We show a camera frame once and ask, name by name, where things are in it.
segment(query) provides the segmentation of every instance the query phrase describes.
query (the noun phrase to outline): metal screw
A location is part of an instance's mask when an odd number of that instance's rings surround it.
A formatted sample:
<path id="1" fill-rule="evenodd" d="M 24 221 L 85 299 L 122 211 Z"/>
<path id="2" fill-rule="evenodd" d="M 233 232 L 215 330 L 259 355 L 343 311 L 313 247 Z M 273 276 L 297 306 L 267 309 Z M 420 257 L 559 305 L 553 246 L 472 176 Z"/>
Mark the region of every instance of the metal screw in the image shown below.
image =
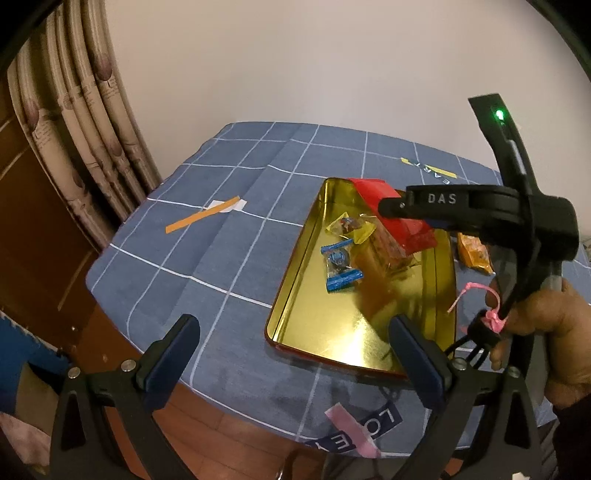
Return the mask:
<path id="1" fill-rule="evenodd" d="M 467 363 L 463 358 L 454 358 L 452 360 L 453 368 L 459 371 L 464 371 L 467 368 Z"/>
<path id="2" fill-rule="evenodd" d="M 129 360 L 125 360 L 122 364 L 121 364 L 121 370 L 123 370 L 124 372 L 131 372 L 135 366 L 137 364 L 135 363 L 135 360 L 129 359 Z"/>
<path id="3" fill-rule="evenodd" d="M 76 378 L 78 375 L 80 375 L 80 368 L 72 367 L 68 370 L 68 378 Z"/>
<path id="4" fill-rule="evenodd" d="M 521 375 L 521 372 L 519 371 L 519 369 L 517 367 L 507 368 L 507 373 L 509 374 L 510 377 L 513 377 L 513 378 L 519 378 L 519 376 Z"/>

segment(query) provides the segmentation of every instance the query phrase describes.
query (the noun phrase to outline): blue gripper pad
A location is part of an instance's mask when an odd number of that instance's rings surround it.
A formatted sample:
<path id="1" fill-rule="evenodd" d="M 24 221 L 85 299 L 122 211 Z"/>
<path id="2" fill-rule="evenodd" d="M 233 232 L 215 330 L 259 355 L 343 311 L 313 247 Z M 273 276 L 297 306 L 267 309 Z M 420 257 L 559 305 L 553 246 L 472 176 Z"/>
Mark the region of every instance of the blue gripper pad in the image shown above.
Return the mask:
<path id="1" fill-rule="evenodd" d="M 445 406 L 445 393 L 452 385 L 452 373 L 445 353 L 427 340 L 406 315 L 390 320 L 390 346 L 425 408 L 438 412 Z"/>

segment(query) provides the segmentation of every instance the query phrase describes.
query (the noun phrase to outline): orange tape strip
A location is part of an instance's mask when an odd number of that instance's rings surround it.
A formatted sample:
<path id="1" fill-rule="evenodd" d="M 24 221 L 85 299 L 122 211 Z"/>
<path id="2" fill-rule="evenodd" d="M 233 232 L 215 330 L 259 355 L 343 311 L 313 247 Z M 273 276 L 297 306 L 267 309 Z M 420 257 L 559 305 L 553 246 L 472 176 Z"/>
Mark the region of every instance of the orange tape strip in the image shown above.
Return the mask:
<path id="1" fill-rule="evenodd" d="M 234 205 L 238 200 L 240 200 L 240 197 L 234 197 L 233 199 L 230 199 L 230 200 L 227 200 L 226 202 L 220 203 L 219 205 L 216 205 L 215 207 L 211 207 L 207 210 L 202 210 L 201 212 L 197 212 L 192 215 L 189 215 L 188 217 L 183 218 L 182 220 L 179 220 L 178 222 L 171 223 L 170 225 L 166 226 L 166 233 L 174 232 L 175 230 L 178 230 L 179 228 L 183 228 L 183 227 L 186 227 L 187 225 L 191 225 L 191 223 L 196 222 L 197 220 L 201 220 L 202 218 L 213 215 L 214 213 L 221 212 L 222 210 L 225 210 L 226 208 Z"/>

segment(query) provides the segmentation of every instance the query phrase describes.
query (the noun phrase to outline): orange snack packet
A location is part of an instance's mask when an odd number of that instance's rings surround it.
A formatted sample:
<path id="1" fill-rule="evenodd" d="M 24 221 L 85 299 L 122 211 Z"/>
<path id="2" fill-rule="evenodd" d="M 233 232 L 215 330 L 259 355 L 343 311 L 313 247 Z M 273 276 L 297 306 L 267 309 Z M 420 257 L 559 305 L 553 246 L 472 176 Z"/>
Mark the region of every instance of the orange snack packet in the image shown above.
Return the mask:
<path id="1" fill-rule="evenodd" d="M 486 245 L 477 236 L 457 234 L 457 251 L 462 263 L 482 273 L 494 273 Z"/>

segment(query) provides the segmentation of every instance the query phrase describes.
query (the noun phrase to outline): blue candy wrapper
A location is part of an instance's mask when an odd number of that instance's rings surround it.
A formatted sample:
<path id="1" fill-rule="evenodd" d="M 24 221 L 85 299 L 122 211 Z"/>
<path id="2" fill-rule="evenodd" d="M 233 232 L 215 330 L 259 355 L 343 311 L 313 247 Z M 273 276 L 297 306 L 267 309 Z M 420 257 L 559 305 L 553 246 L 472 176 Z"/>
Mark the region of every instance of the blue candy wrapper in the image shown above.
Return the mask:
<path id="1" fill-rule="evenodd" d="M 351 266 L 350 250 L 353 239 L 349 238 L 320 248 L 326 260 L 326 290 L 335 291 L 348 287 L 363 278 L 363 272 Z"/>

